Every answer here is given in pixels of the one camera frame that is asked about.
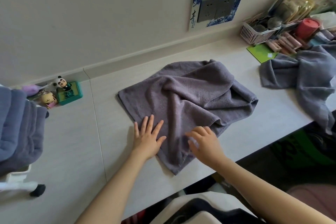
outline red cup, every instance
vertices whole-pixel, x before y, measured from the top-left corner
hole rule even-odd
[[[295,34],[301,39],[310,37],[319,27],[321,23],[312,18],[305,18],[297,27]]]

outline chair wheel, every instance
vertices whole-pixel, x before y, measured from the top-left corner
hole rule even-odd
[[[39,197],[41,196],[45,191],[45,185],[44,184],[39,184],[37,185],[37,188],[29,193],[29,196],[31,197]]]

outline left hand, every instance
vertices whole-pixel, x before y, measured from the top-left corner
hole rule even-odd
[[[147,121],[148,117],[146,116],[143,120],[141,131],[139,131],[138,123],[134,122],[134,141],[132,149],[132,154],[139,156],[145,161],[157,154],[161,144],[167,138],[166,136],[162,136],[156,140],[163,120],[156,125],[153,132],[154,115],[150,116],[148,124]]]

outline gray towel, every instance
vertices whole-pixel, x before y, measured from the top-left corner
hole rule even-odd
[[[46,114],[47,108],[25,100],[17,148],[10,158],[0,162],[0,176],[17,171],[41,156]]]
[[[300,51],[296,59],[278,54],[260,65],[263,87],[296,88],[296,98],[305,112],[327,133],[335,119],[326,106],[326,99],[335,90],[331,79],[336,76],[336,41]]]
[[[166,65],[118,96],[139,126],[151,114],[155,124],[165,121],[158,137],[167,139],[157,155],[175,175],[195,158],[185,132],[209,126],[219,136],[231,123],[250,116],[258,102],[215,60]]]
[[[20,124],[27,96],[22,90],[10,90],[9,96],[8,90],[6,87],[0,87],[0,122],[4,120],[0,128],[0,161],[13,155],[18,145]]]

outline green card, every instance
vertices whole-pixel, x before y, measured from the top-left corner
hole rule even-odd
[[[247,50],[260,62],[274,59],[278,52],[273,52],[266,44],[257,44],[249,46]]]

